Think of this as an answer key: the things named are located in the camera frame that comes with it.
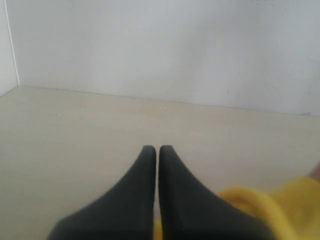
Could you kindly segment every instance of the yellow fabric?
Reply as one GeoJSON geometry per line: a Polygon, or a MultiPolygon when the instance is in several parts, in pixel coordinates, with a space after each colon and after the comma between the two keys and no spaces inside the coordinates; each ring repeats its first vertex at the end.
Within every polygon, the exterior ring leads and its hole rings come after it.
{"type": "MultiPolygon", "coordinates": [[[[277,240],[320,240],[320,184],[311,178],[300,177],[269,193],[231,187],[219,196],[262,220],[277,240]]],[[[159,220],[154,239],[162,239],[159,220]]]]}

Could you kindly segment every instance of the floor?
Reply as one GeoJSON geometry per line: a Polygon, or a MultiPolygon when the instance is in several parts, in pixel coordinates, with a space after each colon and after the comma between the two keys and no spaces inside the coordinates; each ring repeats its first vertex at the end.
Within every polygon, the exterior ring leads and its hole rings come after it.
{"type": "Polygon", "coordinates": [[[18,87],[0,98],[0,239],[45,239],[117,182],[143,145],[173,145],[219,191],[305,175],[319,143],[312,116],[18,87]]]}

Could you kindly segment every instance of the white wall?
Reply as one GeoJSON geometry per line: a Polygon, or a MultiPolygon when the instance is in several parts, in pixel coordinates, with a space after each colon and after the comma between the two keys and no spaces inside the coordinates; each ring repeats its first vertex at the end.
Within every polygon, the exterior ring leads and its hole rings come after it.
{"type": "Polygon", "coordinates": [[[0,0],[0,96],[17,86],[5,2],[0,0]]]}
{"type": "Polygon", "coordinates": [[[320,116],[319,0],[10,0],[25,86],[320,116]]]}

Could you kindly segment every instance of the beige floor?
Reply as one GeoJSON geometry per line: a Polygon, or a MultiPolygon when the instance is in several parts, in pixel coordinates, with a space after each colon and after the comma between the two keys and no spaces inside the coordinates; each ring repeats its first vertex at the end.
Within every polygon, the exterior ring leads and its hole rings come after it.
{"type": "Polygon", "coordinates": [[[320,160],[319,143],[316,117],[19,87],[0,98],[0,239],[45,239],[146,144],[173,145],[218,191],[304,175],[320,160]]]}

